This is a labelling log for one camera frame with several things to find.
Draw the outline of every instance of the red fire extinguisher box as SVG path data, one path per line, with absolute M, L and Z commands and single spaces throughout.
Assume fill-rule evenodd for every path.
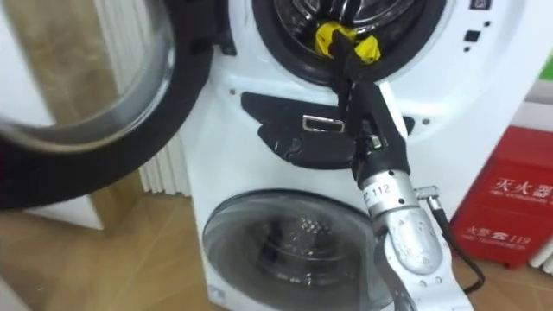
M 452 226 L 470 256 L 525 264 L 553 235 L 553 133 L 507 129 Z

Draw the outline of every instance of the wire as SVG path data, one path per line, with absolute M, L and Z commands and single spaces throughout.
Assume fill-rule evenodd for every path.
M 472 294 L 473 292 L 484 286 L 484 283 L 486 282 L 486 277 L 484 276 L 484 273 L 482 272 L 480 267 L 467 255 L 467 253 L 455 240 L 455 236 L 451 232 L 451 228 L 449 226 L 448 217 L 446 216 L 446 213 L 443 211 L 443 209 L 440 208 L 437 210 L 432 210 L 432 214 L 434 215 L 434 218 L 440 228 L 442 228 L 443 237 L 446 239 L 449 246 L 468 265 L 468 267 L 470 267 L 470 269 L 474 271 L 474 273 L 478 277 L 478 280 L 473 285 L 463 289 L 465 294 Z

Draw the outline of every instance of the wooden floor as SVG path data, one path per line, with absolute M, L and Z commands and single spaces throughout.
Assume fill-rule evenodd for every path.
M 34 311 L 220 310 L 204 291 L 190 201 L 144 197 L 106 237 L 20 213 L 0 216 L 0 273 Z M 477 311 L 553 310 L 553 277 L 480 263 Z M 454 265 L 462 284 L 473 280 Z

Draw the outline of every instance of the metal robot arm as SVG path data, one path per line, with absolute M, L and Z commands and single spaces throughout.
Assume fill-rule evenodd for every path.
M 351 42 L 339 32 L 333 41 L 333 89 L 346 132 L 356 143 L 353 177 L 373 223 L 375 264 L 395 309 L 473 310 L 454 278 L 448 243 L 419 204 L 426 200 L 439 213 L 437 188 L 417 190 L 411 184 L 403 119 L 393 117 L 386 103 L 387 86 L 364 79 Z

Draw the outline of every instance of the glass door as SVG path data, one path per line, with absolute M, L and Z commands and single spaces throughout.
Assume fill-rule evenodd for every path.
M 380 310 L 391 296 L 373 264 L 371 223 L 317 194 L 267 190 L 229 199 L 203 233 L 209 263 L 279 310 Z
M 0 208 L 68 200 L 148 161 L 207 80 L 212 1 L 0 3 Z

